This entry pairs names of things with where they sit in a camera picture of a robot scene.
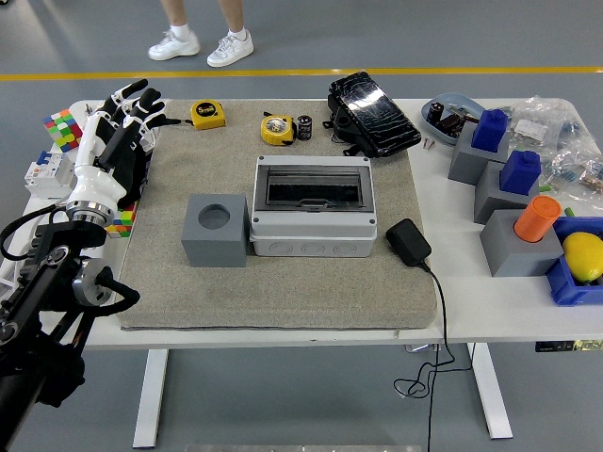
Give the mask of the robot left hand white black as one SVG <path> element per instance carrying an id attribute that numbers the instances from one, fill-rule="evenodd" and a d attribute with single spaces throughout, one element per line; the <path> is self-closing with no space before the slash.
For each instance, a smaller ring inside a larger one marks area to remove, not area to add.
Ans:
<path id="1" fill-rule="evenodd" d="M 96 202 L 110 210 L 134 199 L 150 122 L 163 119 L 161 93 L 140 79 L 118 89 L 89 115 L 74 161 L 69 203 Z"/>

